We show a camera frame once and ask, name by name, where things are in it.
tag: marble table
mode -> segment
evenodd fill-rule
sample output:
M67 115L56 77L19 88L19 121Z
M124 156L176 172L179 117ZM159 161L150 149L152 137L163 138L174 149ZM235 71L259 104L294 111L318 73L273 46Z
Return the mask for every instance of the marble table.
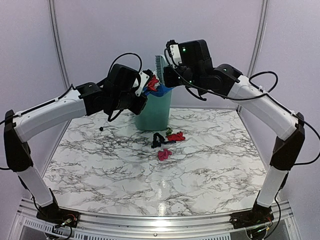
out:
M44 176L60 206L137 216L252 207L266 171L235 110L173 108L169 126L186 140L154 149L132 113L107 117L74 119L64 134ZM159 161L164 148L172 155Z

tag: red cloth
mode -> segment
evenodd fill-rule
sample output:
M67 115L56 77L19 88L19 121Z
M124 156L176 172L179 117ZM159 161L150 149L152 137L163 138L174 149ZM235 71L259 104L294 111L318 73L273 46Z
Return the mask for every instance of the red cloth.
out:
M166 138L169 140L169 141L183 141L183 140L186 140L186 137L184 137L184 133L182 131L176 133L176 134L171 134L171 135L168 135L166 136Z
M163 149L163 151L158 151L158 159L160 161L168 159L169 155L172 155L172 152L169 151L167 148Z
M156 92L157 91L157 89L155 88L155 84L157 84L159 82L159 80L156 78L156 76L155 75L153 75L153 77L151 78L151 80L148 82L148 84L147 84L147 89L149 90L149 91L154 91L154 92Z

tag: trash can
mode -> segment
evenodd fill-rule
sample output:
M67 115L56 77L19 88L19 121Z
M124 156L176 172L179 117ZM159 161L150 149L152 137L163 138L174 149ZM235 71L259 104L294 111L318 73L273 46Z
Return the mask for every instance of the trash can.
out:
M147 102L135 116L135 126L143 131L162 131L168 127L172 88L161 84L157 91L145 92Z

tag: white wall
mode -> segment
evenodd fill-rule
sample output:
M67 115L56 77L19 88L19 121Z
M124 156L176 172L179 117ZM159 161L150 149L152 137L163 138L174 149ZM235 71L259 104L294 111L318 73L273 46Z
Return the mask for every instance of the white wall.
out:
M0 2L0 83L1 120L10 109L24 110L64 92L47 1ZM61 129L56 126L29 141L39 170ZM7 167L3 137L0 167ZM15 173L0 171L0 239L7 239L25 193Z
M256 72L272 70L279 84L272 95L320 131L320 1L271 0ZM265 77L259 83L273 81ZM242 113L264 161L269 164L276 135L247 111ZM298 162L313 160L319 140L306 127ZM303 240L320 235L320 160L290 172L282 199L288 199Z
M247 73L261 4L260 0L57 0L70 82L98 82L124 52L136 52L142 57L143 69L154 69L155 55L163 54L170 39L205 39L215 66L229 63ZM139 66L135 57L128 59L122 63ZM215 96L199 101L184 87L174 90L172 106L236 107Z

